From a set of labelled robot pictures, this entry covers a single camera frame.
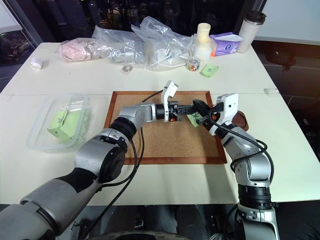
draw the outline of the black lid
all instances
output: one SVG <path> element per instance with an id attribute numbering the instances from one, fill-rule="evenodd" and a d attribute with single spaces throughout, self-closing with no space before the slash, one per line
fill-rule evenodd
<path id="1" fill-rule="evenodd" d="M 246 15 L 246 19 L 254 22 L 254 23 L 264 23 L 266 20 L 266 15 L 263 12 L 260 11 L 250 11 L 248 12 L 248 14 Z"/>

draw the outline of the cork board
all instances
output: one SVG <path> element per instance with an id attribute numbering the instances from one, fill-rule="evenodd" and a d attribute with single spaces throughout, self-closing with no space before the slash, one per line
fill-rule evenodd
<path id="1" fill-rule="evenodd" d="M 114 91 L 104 127 L 108 128 L 117 118 L 123 106 L 141 103 L 153 94 L 151 91 Z M 206 102 L 212 107 L 209 91 L 177 91 L 171 100 L 181 105 L 191 105 L 194 99 Z M 161 103 L 161 94 L 148 102 Z M 162 119 L 143 125 L 144 154 L 141 164 L 226 164 L 225 151 L 220 140 L 211 136 L 202 127 L 193 127 L 187 116 L 182 121 L 164 122 Z M 140 131 L 133 137 L 133 142 L 140 155 L 142 143 Z M 134 164 L 132 147 L 128 148 L 124 164 Z"/>

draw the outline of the pink cloth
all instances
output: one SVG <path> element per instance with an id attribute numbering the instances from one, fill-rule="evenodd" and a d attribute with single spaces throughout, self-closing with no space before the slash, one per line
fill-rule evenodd
<path id="1" fill-rule="evenodd" d="M 92 59 L 90 50 L 87 48 L 86 38 L 76 38 L 59 46 L 59 55 L 65 62 L 88 61 Z"/>

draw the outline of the dark glass wall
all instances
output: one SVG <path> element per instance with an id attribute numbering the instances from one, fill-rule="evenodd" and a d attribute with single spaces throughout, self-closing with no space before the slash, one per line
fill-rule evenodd
<path id="1" fill-rule="evenodd" d="M 247 8 L 252 8 L 254 0 Z M 95 25 L 131 31 L 151 16 L 173 31 L 190 36 L 199 23 L 211 34 L 232 32 L 245 0 L 32 0 L 57 42 L 91 37 Z"/>

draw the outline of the white bottle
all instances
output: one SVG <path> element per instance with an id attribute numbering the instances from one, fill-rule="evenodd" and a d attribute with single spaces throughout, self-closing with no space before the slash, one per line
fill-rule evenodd
<path id="1" fill-rule="evenodd" d="M 209 61 L 212 52 L 212 40 L 209 37 L 210 24 L 200 23 L 196 32 L 193 55 L 201 61 Z"/>
<path id="2" fill-rule="evenodd" d="M 262 27 L 262 24 L 264 24 L 265 19 L 266 15 L 259 11 L 251 11 L 246 15 L 238 34 L 241 38 L 243 38 L 236 49 L 238 53 L 245 53 L 248 50 L 260 28 Z"/>

